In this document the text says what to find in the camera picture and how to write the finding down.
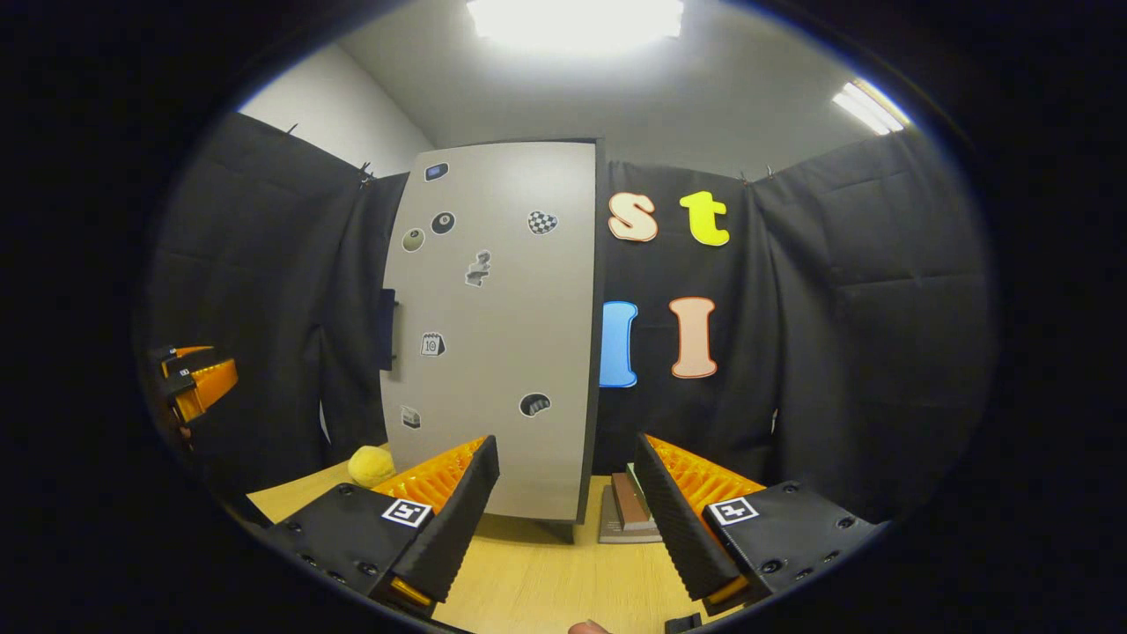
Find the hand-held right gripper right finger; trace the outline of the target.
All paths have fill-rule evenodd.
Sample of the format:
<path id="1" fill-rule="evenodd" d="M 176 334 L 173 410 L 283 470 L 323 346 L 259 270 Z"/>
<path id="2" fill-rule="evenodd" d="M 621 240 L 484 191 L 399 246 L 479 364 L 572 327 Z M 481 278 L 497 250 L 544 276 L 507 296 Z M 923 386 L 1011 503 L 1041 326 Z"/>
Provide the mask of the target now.
<path id="1" fill-rule="evenodd" d="M 817 580 L 881 533 L 814 486 L 761 485 L 648 434 L 633 468 L 689 598 L 712 616 Z"/>

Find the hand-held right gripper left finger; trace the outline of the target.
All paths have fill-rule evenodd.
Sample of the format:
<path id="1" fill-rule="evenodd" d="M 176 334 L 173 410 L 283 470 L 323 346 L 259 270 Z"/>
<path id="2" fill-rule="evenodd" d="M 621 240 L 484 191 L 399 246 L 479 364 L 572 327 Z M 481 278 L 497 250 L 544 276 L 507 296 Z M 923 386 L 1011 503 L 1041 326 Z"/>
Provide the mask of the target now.
<path id="1" fill-rule="evenodd" d="M 264 538 L 353 593 L 431 617 L 447 601 L 499 475 L 497 439 L 482 436 L 374 489 L 330 486 Z"/>

